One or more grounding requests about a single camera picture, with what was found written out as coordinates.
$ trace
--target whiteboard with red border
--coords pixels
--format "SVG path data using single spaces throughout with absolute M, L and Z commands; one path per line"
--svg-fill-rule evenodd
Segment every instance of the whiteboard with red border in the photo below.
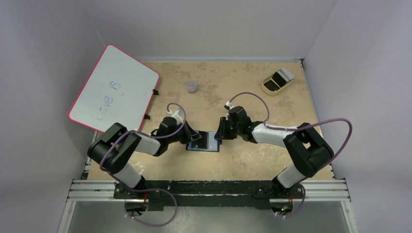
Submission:
M 127 53 L 107 45 L 69 111 L 69 118 L 104 132 L 119 122 L 139 129 L 159 74 Z

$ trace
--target wall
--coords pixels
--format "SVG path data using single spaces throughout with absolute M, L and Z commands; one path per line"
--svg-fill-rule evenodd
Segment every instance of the wall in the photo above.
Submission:
M 319 119 L 354 131 L 333 162 L 360 232 L 412 232 L 412 2 L 339 0 L 305 59 Z M 323 127 L 337 148 L 344 124 Z
M 273 60 L 305 57 L 336 2 L 85 0 L 85 5 L 104 44 L 140 59 Z
M 103 47 L 79 0 L 2 0 L 0 32 L 0 232 L 56 232 L 92 136 L 67 112 Z

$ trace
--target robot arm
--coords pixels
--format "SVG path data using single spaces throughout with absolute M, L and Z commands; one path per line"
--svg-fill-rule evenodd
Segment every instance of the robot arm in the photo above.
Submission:
M 234 139 L 241 136 L 243 140 L 252 143 L 267 143 L 288 150 L 292 164 L 279 173 L 272 181 L 274 188 L 283 192 L 297 182 L 313 177 L 332 158 L 333 151 L 326 141 L 314 128 L 299 130 L 298 127 L 289 127 L 294 131 L 272 130 L 264 125 L 262 121 L 252 122 L 245 109 L 227 103 L 227 117 L 220 119 L 216 139 Z
M 100 164 L 113 143 L 123 134 L 128 133 L 119 145 L 110 152 L 104 161 L 103 168 L 128 187 L 141 189 L 145 180 L 144 177 L 127 163 L 134 151 L 160 156 L 167 150 L 170 143 L 180 142 L 186 144 L 201 138 L 187 122 L 181 130 L 173 134 L 183 123 L 179 111 L 170 112 L 172 116 L 163 118 L 159 128 L 154 130 L 150 137 L 137 132 L 129 133 L 125 126 L 115 123 L 89 147 L 87 155 Z

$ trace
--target cable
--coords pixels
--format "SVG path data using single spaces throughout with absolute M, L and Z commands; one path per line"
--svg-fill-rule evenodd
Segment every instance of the cable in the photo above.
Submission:
M 169 134 L 169 135 L 166 135 L 166 136 L 153 136 L 153 137 L 151 137 L 151 138 L 153 138 L 153 139 L 162 139 L 162 138 L 171 137 L 171 136 L 175 135 L 176 133 L 178 133 L 178 132 L 183 128 L 184 124 L 186 123 L 186 111 L 183 109 L 183 107 L 182 107 L 180 104 L 178 104 L 178 103 L 169 103 L 169 104 L 167 105 L 167 110 L 168 110 L 168 111 L 169 111 L 169 106 L 170 106 L 170 105 L 176 105 L 176 106 L 178 106 L 180 109 L 182 109 L 183 114 L 184 114 L 184 119 L 183 119 L 183 122 L 182 122 L 181 126 L 180 126 L 175 132 L 173 132 L 173 133 L 171 133 L 171 134 Z M 128 190 L 130 190 L 130 191 L 132 191 L 132 192 L 141 193 L 141 192 L 160 191 L 160 192 L 164 192 L 164 193 L 168 194 L 168 195 L 172 198 L 172 200 L 173 200 L 173 202 L 174 202 L 175 209 L 174 209 L 173 216 L 172 216 L 168 221 L 166 221 L 165 223 L 152 224 L 152 223 L 148 223 L 148 222 L 142 221 L 142 220 L 140 220 L 140 219 L 134 218 L 133 216 L 131 216 L 131 215 L 129 215 L 129 214 L 127 213 L 126 205 L 124 206 L 124 210 L 125 210 L 125 212 L 126 212 L 126 216 L 128 216 L 129 218 L 131 218 L 132 220 L 134 220 L 134 221 L 136 221 L 136 222 L 139 222 L 139 223 L 141 223 L 141 224 L 143 224 L 143 225 L 151 226 L 151 227 L 162 227 L 162 226 L 165 226 L 165 225 L 167 225 L 167 224 L 169 224 L 169 223 L 171 223 L 171 222 L 173 221 L 173 219 L 176 217 L 177 209 L 178 209 L 176 198 L 174 198 L 174 196 L 173 196 L 169 191 L 167 191 L 167 190 L 165 190 L 165 189 L 161 189 L 161 188 L 150 188 L 150 189 L 142 189 L 142 190 L 133 189 L 133 188 L 127 186 L 125 183 L 123 183 L 123 182 L 122 182 L 121 180 L 119 180 L 117 177 L 115 177 L 114 175 L 112 175 L 110 172 L 106 171 L 106 169 L 104 169 L 104 167 L 103 167 L 103 164 L 104 164 L 105 161 L 107 160 L 107 158 L 108 158 L 108 156 L 110 155 L 110 153 L 115 149 L 115 147 L 116 147 L 127 135 L 129 135 L 129 134 L 131 134 L 131 133 L 137 133 L 137 134 L 141 134 L 141 135 L 150 137 L 149 135 L 147 135 L 147 134 L 145 134 L 145 133 L 143 133 L 143 132 L 136 131 L 136 130 L 126 131 L 124 134 L 122 134 L 122 135 L 113 143 L 113 145 L 110 147 L 110 149 L 109 149 L 109 150 L 106 152 L 106 154 L 103 156 L 102 160 L 100 161 L 99 168 L 100 168 L 100 170 L 107 172 L 113 179 L 115 179 L 117 182 L 119 182 L 121 185 L 123 185 L 126 189 L 128 189 Z
M 286 131 L 289 131 L 289 132 L 291 132 L 291 131 L 292 131 L 292 132 L 298 132 L 298 131 L 307 130 L 307 129 L 310 129 L 310 128 L 313 128 L 313 127 L 316 127 L 316 126 L 328 124 L 328 123 L 331 123 L 331 122 L 336 122 L 336 121 L 344 121 L 344 122 L 346 122 L 346 123 L 348 124 L 348 126 L 349 126 L 349 130 L 348 130 L 348 134 L 347 134 L 347 136 L 346 136 L 346 139 L 345 139 L 344 142 L 342 143 L 342 145 L 341 145 L 341 147 L 339 148 L 339 150 L 332 156 L 332 158 L 331 158 L 328 162 L 326 162 L 325 165 L 322 166 L 322 168 L 324 168 L 324 167 L 326 167 L 328 164 L 330 164 L 330 163 L 342 152 L 342 150 L 345 148 L 346 144 L 348 143 L 350 136 L 352 135 L 352 123 L 351 123 L 348 119 L 346 119 L 346 118 L 333 118 L 333 119 L 329 119 L 329 120 L 324 120 L 324 121 L 320 121 L 320 122 L 318 122 L 318 123 L 311 124 L 311 125 L 307 125 L 307 126 L 304 126 L 304 127 L 302 127 L 302 128 L 298 128 L 298 129 L 296 129 L 296 128 L 285 128 L 285 127 L 271 127 L 271 126 L 268 126 L 268 125 L 266 125 L 266 122 L 269 120 L 269 117 L 270 117 L 269 107 L 268 107 L 267 103 L 266 103 L 260 96 L 256 95 L 255 93 L 252 93 L 252 92 L 240 92 L 239 94 L 237 94 L 237 95 L 235 95 L 234 97 L 232 97 L 232 98 L 229 100 L 229 102 L 232 102 L 236 97 L 238 97 L 238 96 L 240 96 L 240 95 L 244 95 L 244 94 L 249 94 L 249 95 L 252 95 L 252 96 L 257 97 L 257 98 L 265 105 L 265 108 L 266 108 L 266 111 L 267 111 L 267 117 L 266 117 L 266 119 L 263 121 L 263 125 L 264 125 L 266 128 L 271 129 L 271 130 L 286 130 Z M 306 180 L 306 178 L 307 178 L 307 177 L 305 177 L 304 179 L 302 179 L 302 180 L 299 182 L 299 185 L 301 186 L 301 188 L 302 188 L 302 190 L 303 190 L 302 201 L 300 202 L 300 204 L 298 205 L 298 207 L 296 208 L 296 210 L 292 211 L 290 214 L 288 214 L 287 216 L 284 216 L 284 217 L 290 217 L 290 216 L 294 215 L 294 214 L 302 207 L 303 202 L 305 201 L 305 198 L 306 198 L 306 190 L 305 190 L 305 188 L 304 188 L 304 186 L 302 185 L 301 182 L 304 181 L 304 180 Z

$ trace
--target beige table surface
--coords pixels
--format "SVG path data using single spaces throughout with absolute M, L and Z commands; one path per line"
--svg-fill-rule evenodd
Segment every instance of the beige table surface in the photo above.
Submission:
M 272 125 L 297 126 L 303 122 L 317 122 L 305 75 L 299 63 L 263 62 L 158 62 L 145 63 L 160 74 L 157 89 L 142 131 L 150 133 L 168 116 L 166 105 L 181 104 L 187 121 L 194 130 L 213 131 L 220 117 L 226 116 L 226 101 L 235 94 L 249 91 L 261 96 L 269 105 Z M 260 89 L 262 79 L 286 67 L 295 80 L 276 96 L 268 96 Z M 198 81 L 194 94 L 186 91 L 186 81 Z M 264 105 L 251 95 L 237 97 L 233 103 L 245 108 L 252 121 L 264 120 Z M 286 149 L 243 141 L 225 140 L 220 152 L 187 151 L 180 143 L 169 145 L 160 157 L 135 152 L 129 163 L 148 180 L 271 180 L 291 164 Z M 93 162 L 89 180 L 111 180 Z M 319 171 L 313 180 L 331 180 L 329 166 Z

